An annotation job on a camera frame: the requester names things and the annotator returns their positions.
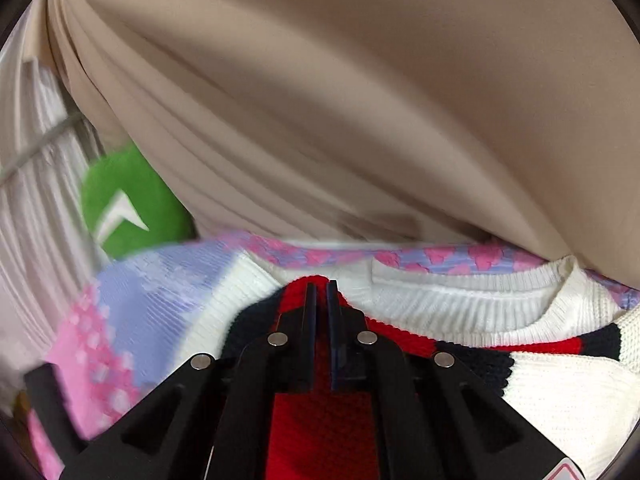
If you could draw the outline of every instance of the white cloth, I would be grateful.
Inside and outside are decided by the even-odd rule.
[[[625,313],[569,256],[512,274],[451,276],[409,272],[362,260],[344,266],[283,269],[239,253],[186,333],[175,367],[192,355],[220,356],[236,315],[281,286],[321,274],[351,306],[409,332],[498,346],[564,340],[618,323],[621,362],[579,355],[512,352],[504,399],[596,479],[640,416],[640,310]]]
[[[22,62],[25,18],[0,52],[2,169],[68,115],[50,71],[37,60]],[[0,186],[0,407],[4,409],[21,386],[21,372],[44,355],[79,289],[105,261],[79,211],[80,182],[88,159],[98,153],[85,129],[68,128]]]
[[[187,332],[175,365],[203,351],[218,357],[240,310],[314,274],[337,280],[349,304],[375,320],[467,346],[562,341],[602,328],[624,313],[572,256],[513,274],[451,276],[393,269],[373,259],[283,269],[240,253]]]
[[[606,357],[512,352],[506,400],[595,480],[640,417],[640,376]]]

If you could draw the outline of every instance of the clothing pile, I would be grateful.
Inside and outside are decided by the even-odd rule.
[[[327,250],[233,234],[148,251],[98,275],[47,360],[91,438],[193,354],[237,357],[303,303],[307,283],[322,295],[328,280],[343,306],[404,352],[455,355],[587,479],[638,422],[638,291],[586,273],[572,256],[544,262],[500,242]],[[276,396],[267,478],[377,478],[369,400],[332,394],[329,359],[316,361],[311,394]],[[47,478],[57,478],[34,417],[31,432]]]

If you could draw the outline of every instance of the sweater neckline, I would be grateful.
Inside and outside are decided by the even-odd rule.
[[[281,285],[320,274],[337,280],[349,303],[375,320],[467,346],[560,341],[602,328],[622,313],[573,256],[521,272],[469,276],[396,269],[373,258],[284,269],[250,257]]]

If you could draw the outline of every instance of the red stripe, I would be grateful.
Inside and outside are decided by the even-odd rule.
[[[572,337],[555,343],[533,343],[529,345],[496,346],[493,350],[506,352],[533,352],[535,354],[573,354],[579,355],[582,351],[582,340]]]
[[[412,334],[407,330],[400,330],[395,326],[380,323],[369,317],[367,317],[367,327],[372,332],[395,341],[402,351],[407,354],[431,357],[436,351],[436,340],[430,337]]]
[[[324,303],[324,293],[326,284],[329,282],[324,276],[305,276],[299,278],[295,282],[289,283],[284,290],[282,299],[280,300],[280,307],[278,311],[282,314],[289,310],[295,310],[296,308],[305,304],[306,285],[307,283],[313,283],[318,289],[318,304]]]

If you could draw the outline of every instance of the white chevron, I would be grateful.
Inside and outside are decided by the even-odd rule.
[[[133,207],[127,194],[119,189],[114,193],[113,197],[111,197],[111,200],[107,204],[107,207],[104,208],[95,226],[94,236],[98,244],[102,245],[125,220],[128,220],[140,229],[149,231],[149,227],[142,221],[142,218],[140,218],[136,208]]]

